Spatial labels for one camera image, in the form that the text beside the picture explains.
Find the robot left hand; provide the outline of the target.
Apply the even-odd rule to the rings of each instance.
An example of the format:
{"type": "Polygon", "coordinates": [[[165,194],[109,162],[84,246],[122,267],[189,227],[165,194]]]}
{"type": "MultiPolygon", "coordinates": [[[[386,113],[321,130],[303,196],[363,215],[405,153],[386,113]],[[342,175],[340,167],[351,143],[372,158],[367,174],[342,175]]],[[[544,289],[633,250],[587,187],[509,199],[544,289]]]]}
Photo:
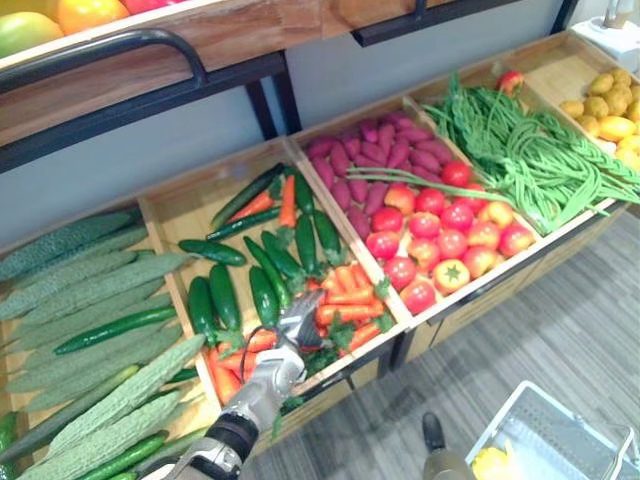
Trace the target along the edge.
{"type": "Polygon", "coordinates": [[[294,299],[282,313],[277,325],[278,347],[290,346],[299,352],[312,352],[323,346],[323,339],[315,325],[315,315],[324,296],[323,289],[316,289],[294,299]]]}

